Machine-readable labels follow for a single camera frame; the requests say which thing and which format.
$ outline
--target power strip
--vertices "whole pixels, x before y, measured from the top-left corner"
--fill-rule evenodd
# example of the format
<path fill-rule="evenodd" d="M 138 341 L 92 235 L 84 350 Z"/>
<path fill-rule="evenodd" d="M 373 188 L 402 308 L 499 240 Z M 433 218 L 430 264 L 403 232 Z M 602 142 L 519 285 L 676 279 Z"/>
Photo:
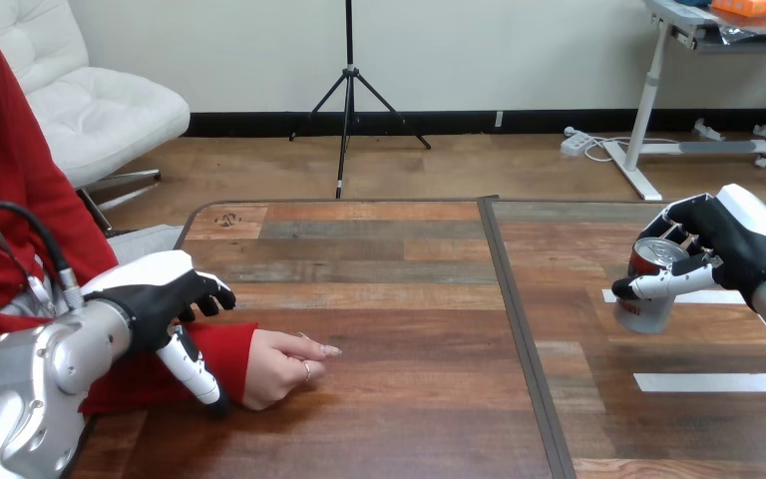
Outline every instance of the power strip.
<path fill-rule="evenodd" d="M 565 155 L 578 157 L 584 154 L 585 150 L 593 144 L 594 138 L 583 132 L 576 132 L 562 143 L 560 151 Z"/>

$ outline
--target red sweater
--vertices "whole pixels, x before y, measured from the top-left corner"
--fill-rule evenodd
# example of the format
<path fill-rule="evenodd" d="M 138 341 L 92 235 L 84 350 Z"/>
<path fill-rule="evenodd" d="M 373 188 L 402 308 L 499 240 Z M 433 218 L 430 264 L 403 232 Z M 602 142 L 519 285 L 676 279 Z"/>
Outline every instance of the red sweater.
<path fill-rule="evenodd" d="M 83 284 L 117 264 L 101 231 L 52 162 L 45 138 L 13 72 L 0 51 L 0 200 L 28 208 L 54 234 Z M 19 260 L 32 273 L 43 271 L 34 261 L 48 261 L 40 239 L 28 224 L 0 212 L 0 230 Z M 0 249 L 0 307 L 25 287 L 21 270 Z M 0 314 L 0 334 L 44 322 L 33 317 Z M 248 352 L 255 324 L 188 326 L 204 359 L 230 397 L 241 402 Z M 183 400 L 191 394 L 152 353 L 137 354 L 114 364 L 97 381 L 85 412 L 103 412 Z"/>

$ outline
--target silver robotic arm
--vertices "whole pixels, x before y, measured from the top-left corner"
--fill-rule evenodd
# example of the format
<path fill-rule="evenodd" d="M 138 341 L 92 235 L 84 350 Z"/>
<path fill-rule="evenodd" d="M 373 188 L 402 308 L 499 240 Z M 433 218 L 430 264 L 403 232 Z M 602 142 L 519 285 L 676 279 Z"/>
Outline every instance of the silver robotic arm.
<path fill-rule="evenodd" d="M 621 299 L 668 297 L 715 284 L 741 292 L 766 323 L 766 205 L 737 185 L 716 197 L 700 195 L 668 205 L 639 238 L 663 237 L 688 243 L 687 259 L 658 274 L 619 279 Z"/>
<path fill-rule="evenodd" d="M 0 479 L 59 477 L 84 428 L 79 407 L 90 386 L 128 352 L 156 351 L 201 402 L 228 401 L 187 331 L 194 320 L 230 309 L 235 297 L 218 278 L 195 271 L 183 251 L 115 267 L 81 289 L 85 302 L 49 323 L 0 336 Z"/>

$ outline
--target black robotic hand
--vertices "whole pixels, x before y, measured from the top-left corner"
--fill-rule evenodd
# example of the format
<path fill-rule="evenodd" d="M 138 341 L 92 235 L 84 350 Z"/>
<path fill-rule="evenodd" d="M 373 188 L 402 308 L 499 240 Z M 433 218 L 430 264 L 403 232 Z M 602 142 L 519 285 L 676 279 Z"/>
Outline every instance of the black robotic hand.
<path fill-rule="evenodd" d="M 216 300 L 222 308 L 233 309 L 236 297 L 224 282 L 194 270 L 188 254 L 172 250 L 114 267 L 81 291 L 85 299 L 111 301 L 129 316 L 129 352 L 156 351 L 195 397 L 218 412 L 226 410 L 226 394 L 209 373 L 192 338 L 184 328 L 172 326 L 175 318 L 195 319 L 193 303 L 207 316 L 218 314 Z"/>
<path fill-rule="evenodd" d="M 695 235 L 691 258 L 678 261 L 679 275 L 718 260 L 715 283 L 741 292 L 752 306 L 753 293 L 766 281 L 766 206 L 743 189 L 725 187 L 718 197 L 700 195 L 669 205 L 639 238 L 659 237 L 678 243 Z"/>

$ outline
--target red can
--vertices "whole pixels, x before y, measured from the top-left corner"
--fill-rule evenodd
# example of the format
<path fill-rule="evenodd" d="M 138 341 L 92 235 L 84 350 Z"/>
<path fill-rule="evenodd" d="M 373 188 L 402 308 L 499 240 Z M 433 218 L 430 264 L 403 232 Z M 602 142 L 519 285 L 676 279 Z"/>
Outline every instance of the red can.
<path fill-rule="evenodd" d="M 662 238 L 642 238 L 635 242 L 629 256 L 629 275 L 660 274 L 675 261 L 686 259 L 688 252 L 679 244 Z M 676 296 L 654 299 L 615 301 L 614 316 L 625 327 L 645 334 L 662 332 Z"/>

